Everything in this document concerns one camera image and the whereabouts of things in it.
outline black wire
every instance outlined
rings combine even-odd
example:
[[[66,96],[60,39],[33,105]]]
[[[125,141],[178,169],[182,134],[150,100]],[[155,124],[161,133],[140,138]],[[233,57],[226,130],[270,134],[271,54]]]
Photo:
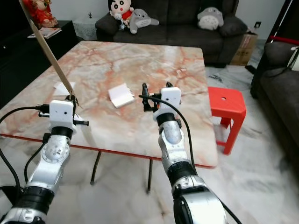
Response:
[[[143,99],[150,99],[152,101],[157,101],[157,102],[166,104],[166,105],[170,106],[173,110],[175,110],[175,112],[177,112],[179,114],[179,116],[182,118],[182,120],[184,121],[184,123],[186,125],[186,129],[187,129],[187,132],[188,132],[188,140],[189,140],[191,163],[192,163],[192,166],[193,166],[193,168],[194,168],[194,170],[196,172],[195,163],[194,163],[194,157],[193,157],[193,149],[192,149],[192,140],[191,140],[190,128],[189,128],[189,125],[188,125],[185,117],[182,115],[182,113],[177,108],[175,108],[173,105],[171,105],[170,103],[168,103],[168,102],[166,102],[164,100],[161,100],[161,99],[158,99],[158,98],[155,98],[155,97],[143,96],[143,95],[139,95],[139,97],[143,98]]]
[[[152,101],[157,101],[157,102],[160,102],[160,103],[163,103],[163,104],[166,104],[168,105],[169,107],[171,107],[173,110],[175,110],[175,112],[177,112],[179,114],[179,116],[182,118],[182,120],[184,121],[185,125],[186,125],[186,128],[187,128],[187,132],[188,132],[188,139],[189,139],[189,148],[190,148],[190,156],[191,156],[191,163],[192,163],[192,166],[194,167],[194,170],[196,172],[196,169],[195,169],[195,164],[194,164],[194,158],[193,158],[193,149],[192,149],[192,142],[191,142],[191,133],[190,133],[190,128],[189,128],[189,125],[186,121],[186,119],[184,118],[184,116],[182,115],[182,113],[175,107],[173,106],[172,104],[164,101],[164,100],[161,100],[161,99],[158,99],[158,98],[155,98],[155,97],[148,97],[148,96],[143,96],[143,95],[139,95],[140,98],[143,98],[143,99],[150,99]],[[220,200],[220,198],[215,194],[213,193],[218,199],[219,201],[221,202],[222,206],[224,207],[224,209],[228,212],[228,214],[236,221],[237,224],[242,224],[241,221],[238,219],[238,217]]]
[[[29,164],[31,163],[31,161],[34,159],[34,157],[36,157],[36,155],[42,150],[42,148],[46,145],[46,143],[43,143],[39,149],[30,157],[30,159],[27,161],[25,168],[24,168],[24,178],[25,178],[25,182],[28,182],[28,176],[27,176],[27,169]]]
[[[27,107],[20,107],[17,109],[14,109],[10,112],[8,112],[7,114],[5,114],[1,119],[0,119],[0,124],[1,122],[7,118],[10,114],[17,112],[17,111],[21,111],[21,110],[32,110],[32,109],[37,109],[38,107],[36,106],[27,106]],[[14,180],[15,180],[15,184],[16,184],[16,188],[17,188],[17,192],[16,192],[16,201],[19,199],[19,195],[21,192],[21,186],[20,186],[20,180],[18,178],[18,175],[16,173],[16,171],[14,170],[14,168],[12,167],[12,165],[8,162],[7,158],[5,157],[5,155],[3,154],[1,148],[0,148],[0,157],[2,158],[2,160],[4,161],[4,163],[7,165],[8,169],[10,170],[10,172],[12,173],[12,175],[14,176]]]
[[[223,203],[222,200],[220,200],[220,198],[218,198],[218,199],[221,202],[221,204],[224,207],[224,209],[228,212],[228,214],[235,220],[235,222],[237,224],[242,224],[241,221],[238,219],[238,217],[235,216],[235,214],[225,205],[225,203]]]

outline marble table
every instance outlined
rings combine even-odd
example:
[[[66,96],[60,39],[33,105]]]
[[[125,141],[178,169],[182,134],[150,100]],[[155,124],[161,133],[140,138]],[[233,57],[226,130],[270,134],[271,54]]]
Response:
[[[81,108],[77,113],[90,121],[90,127],[78,129],[72,144],[82,149],[160,160],[158,126],[151,112],[143,112],[142,83],[149,92],[159,92],[166,82],[182,90],[180,111],[186,117],[192,134],[194,160],[197,166],[217,165],[216,141],[211,123],[204,59],[201,49],[189,47],[82,41],[60,60],[69,81],[75,82],[75,93]],[[59,78],[53,67],[47,69],[0,110],[0,117],[21,106],[49,103],[53,86]],[[116,109],[108,89],[127,83],[136,96],[135,102]],[[37,111],[10,115],[0,125],[2,136],[40,141],[48,131],[48,118]],[[185,148],[189,153],[188,139]]]

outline red figurine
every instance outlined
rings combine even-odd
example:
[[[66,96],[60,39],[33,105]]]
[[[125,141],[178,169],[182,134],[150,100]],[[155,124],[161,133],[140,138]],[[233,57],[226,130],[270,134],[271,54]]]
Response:
[[[58,24],[51,14],[51,0],[23,0],[35,23],[40,27],[51,28]]]

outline black table leg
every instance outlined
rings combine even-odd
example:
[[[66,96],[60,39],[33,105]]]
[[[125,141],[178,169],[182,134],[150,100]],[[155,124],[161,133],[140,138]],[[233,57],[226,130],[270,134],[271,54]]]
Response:
[[[150,193],[152,169],[153,169],[153,160],[149,160],[149,180],[148,180],[148,190],[147,190],[148,194]]]
[[[96,173],[96,171],[97,171],[97,167],[98,167],[98,164],[99,164],[99,160],[100,160],[101,154],[102,154],[102,152],[99,151],[99,152],[98,152],[98,155],[97,155],[97,158],[96,158],[96,160],[95,160],[94,166],[93,166],[92,179],[90,180],[90,184],[91,184],[91,185],[94,185],[94,177],[95,177],[95,173]]]

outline plush toy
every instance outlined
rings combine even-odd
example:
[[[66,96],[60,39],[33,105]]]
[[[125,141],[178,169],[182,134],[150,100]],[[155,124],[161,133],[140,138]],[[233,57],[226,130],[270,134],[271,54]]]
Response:
[[[51,14],[51,0],[23,0],[34,22],[39,27],[51,28],[58,24]]]
[[[120,21],[120,29],[129,27],[129,19],[134,11],[131,7],[131,0],[108,0],[110,14]]]
[[[159,25],[159,21],[152,19],[148,14],[142,9],[135,9],[130,18],[130,32],[136,34],[138,28],[146,27],[148,25]]]
[[[197,15],[198,27],[209,30],[222,27],[224,22],[221,9],[222,0],[203,0],[199,10],[200,13]]]

